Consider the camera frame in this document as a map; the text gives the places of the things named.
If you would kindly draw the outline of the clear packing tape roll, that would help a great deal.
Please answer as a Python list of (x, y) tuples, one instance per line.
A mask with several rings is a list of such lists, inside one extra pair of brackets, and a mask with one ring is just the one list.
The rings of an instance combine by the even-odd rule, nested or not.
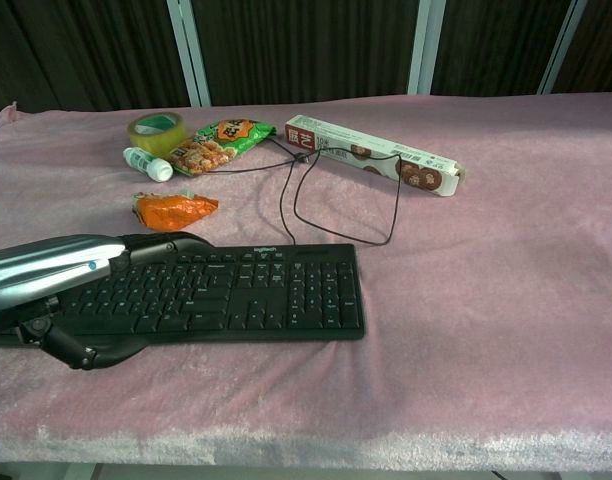
[(174, 112), (156, 112), (133, 120), (127, 127), (131, 145), (161, 158), (187, 137), (183, 118)]

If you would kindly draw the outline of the black computer keyboard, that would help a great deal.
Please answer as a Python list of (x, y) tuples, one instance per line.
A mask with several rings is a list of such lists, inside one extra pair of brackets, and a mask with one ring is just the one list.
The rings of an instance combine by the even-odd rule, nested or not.
[(58, 325), (93, 344), (347, 341), (365, 321), (350, 244), (183, 241), (63, 292)]

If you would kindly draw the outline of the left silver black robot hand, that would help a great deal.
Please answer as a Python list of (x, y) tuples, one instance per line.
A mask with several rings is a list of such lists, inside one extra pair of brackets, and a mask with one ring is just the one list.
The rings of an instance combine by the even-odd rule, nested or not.
[(75, 234), (1, 249), (0, 331), (14, 329), (22, 344), (35, 345), (75, 370), (117, 365), (141, 352), (148, 342), (131, 337), (106, 347), (81, 343), (55, 323), (55, 316), (65, 311), (58, 295), (143, 261), (213, 247), (195, 234), (172, 232)]

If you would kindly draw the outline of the dark pleated curtain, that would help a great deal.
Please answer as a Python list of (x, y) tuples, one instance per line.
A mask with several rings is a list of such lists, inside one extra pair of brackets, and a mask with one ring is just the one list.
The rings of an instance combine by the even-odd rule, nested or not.
[[(431, 93), (536, 94), (570, 0), (447, 0)], [(419, 0), (192, 0), (216, 106), (407, 93)], [(553, 93), (612, 92), (588, 0)], [(166, 0), (0, 0), (0, 112), (190, 105)]]

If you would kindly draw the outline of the white frame post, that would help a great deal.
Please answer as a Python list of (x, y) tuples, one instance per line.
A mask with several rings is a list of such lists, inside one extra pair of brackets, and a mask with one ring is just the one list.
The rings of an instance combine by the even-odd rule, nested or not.
[(585, 12), (588, 0), (570, 0), (559, 33), (537, 88), (538, 95), (551, 94), (559, 77), (572, 40)]
[(419, 0), (407, 94), (429, 95), (435, 72), (447, 0)]
[(192, 0), (166, 0), (190, 105), (210, 107), (212, 99)]

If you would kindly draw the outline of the orange snack packet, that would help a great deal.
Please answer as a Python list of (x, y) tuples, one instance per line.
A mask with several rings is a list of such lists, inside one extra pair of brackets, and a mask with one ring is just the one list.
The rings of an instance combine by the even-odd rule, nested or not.
[(132, 197), (132, 210), (139, 222), (154, 231), (174, 232), (216, 212), (215, 199), (182, 193), (160, 195), (138, 193)]

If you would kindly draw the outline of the small white bottle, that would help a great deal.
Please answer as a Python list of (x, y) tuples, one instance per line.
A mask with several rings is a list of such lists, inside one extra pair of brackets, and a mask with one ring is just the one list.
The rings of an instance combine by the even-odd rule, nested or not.
[(173, 168), (169, 162), (139, 147), (128, 147), (123, 151), (127, 165), (155, 182), (167, 182), (173, 176)]

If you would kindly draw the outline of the long white baking paper box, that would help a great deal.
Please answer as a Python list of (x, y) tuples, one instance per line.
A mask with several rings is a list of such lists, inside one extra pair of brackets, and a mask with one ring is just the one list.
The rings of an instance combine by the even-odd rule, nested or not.
[(463, 167), (438, 154), (305, 115), (285, 123), (289, 144), (434, 195), (456, 193)]

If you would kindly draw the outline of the green snack bag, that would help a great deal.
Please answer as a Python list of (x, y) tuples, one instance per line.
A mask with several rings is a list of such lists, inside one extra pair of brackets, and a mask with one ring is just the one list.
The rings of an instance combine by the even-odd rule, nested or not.
[(170, 151), (167, 161), (183, 175), (195, 177), (222, 167), (274, 136), (274, 125), (250, 119), (227, 119), (198, 129)]

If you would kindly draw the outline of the pink fluffy table cloth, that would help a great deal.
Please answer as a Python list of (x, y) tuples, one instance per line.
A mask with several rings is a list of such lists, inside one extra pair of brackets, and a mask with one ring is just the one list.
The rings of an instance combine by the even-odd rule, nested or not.
[(0, 461), (612, 471), (612, 93), (186, 108), (191, 129), (304, 114), (451, 158), (455, 195), (262, 145), (155, 183), (133, 111), (0, 113), (0, 248), (138, 233), (138, 192), (194, 192), (217, 246), (358, 249), (357, 342), (155, 347), (81, 372), (0, 349)]

